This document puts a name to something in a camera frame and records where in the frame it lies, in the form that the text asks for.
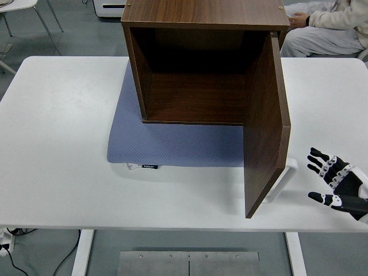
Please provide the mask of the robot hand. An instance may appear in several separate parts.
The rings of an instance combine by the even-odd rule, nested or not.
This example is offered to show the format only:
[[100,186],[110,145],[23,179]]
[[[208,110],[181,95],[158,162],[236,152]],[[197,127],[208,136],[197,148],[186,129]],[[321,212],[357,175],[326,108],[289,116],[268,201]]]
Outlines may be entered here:
[[310,161],[307,167],[332,189],[332,194],[312,191],[308,197],[367,224],[367,176],[357,166],[313,147],[307,158]]

